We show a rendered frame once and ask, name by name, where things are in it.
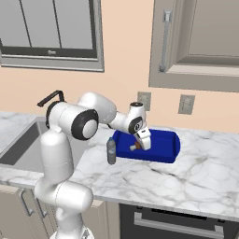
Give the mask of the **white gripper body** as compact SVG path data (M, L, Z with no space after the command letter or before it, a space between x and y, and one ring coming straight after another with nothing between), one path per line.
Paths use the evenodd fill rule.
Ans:
M150 131L139 131L136 134L136 138L143 150L149 150L151 148L151 133Z

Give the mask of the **blue tray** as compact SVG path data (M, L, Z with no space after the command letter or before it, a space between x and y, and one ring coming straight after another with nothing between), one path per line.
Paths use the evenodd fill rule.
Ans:
M130 146L136 141L130 134L115 131L113 139L116 143L116 156L134 160L143 160L151 162L173 163L180 151L180 140L175 132L149 130L151 133L151 148L143 150L142 148L134 151Z

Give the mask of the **grey metal sink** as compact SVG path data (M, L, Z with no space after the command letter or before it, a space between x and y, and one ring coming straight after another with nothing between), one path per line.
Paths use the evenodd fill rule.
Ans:
M0 155L0 166L44 173L73 172L88 141L49 130L43 120L34 120Z

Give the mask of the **grey bottle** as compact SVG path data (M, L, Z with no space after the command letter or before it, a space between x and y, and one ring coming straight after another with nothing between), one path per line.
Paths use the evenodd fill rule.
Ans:
M109 164L116 162L116 143L112 137L110 137L106 143L107 161Z

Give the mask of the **black dishwasher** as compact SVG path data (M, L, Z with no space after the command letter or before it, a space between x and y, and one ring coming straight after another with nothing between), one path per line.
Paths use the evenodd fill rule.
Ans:
M119 205L120 239L239 239L239 222Z

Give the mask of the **grey framed window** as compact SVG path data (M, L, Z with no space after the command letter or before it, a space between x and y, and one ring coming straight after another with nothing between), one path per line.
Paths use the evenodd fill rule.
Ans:
M0 66L103 72L101 0L0 0Z

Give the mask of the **grey wall socket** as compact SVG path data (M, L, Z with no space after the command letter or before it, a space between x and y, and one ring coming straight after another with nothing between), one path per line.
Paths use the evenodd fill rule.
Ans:
M191 115L192 114L192 109L193 109L193 106L194 106L194 101L195 101L195 96L194 95L182 94L180 96L178 113L179 114Z
M151 103L151 93L139 91L137 93L137 101L144 105L146 111L149 111Z

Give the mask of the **grey wall cupboard door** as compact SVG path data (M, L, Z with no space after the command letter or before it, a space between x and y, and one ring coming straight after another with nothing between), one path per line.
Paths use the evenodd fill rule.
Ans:
M172 22L161 72L164 10ZM148 85L239 92L239 0L154 0Z

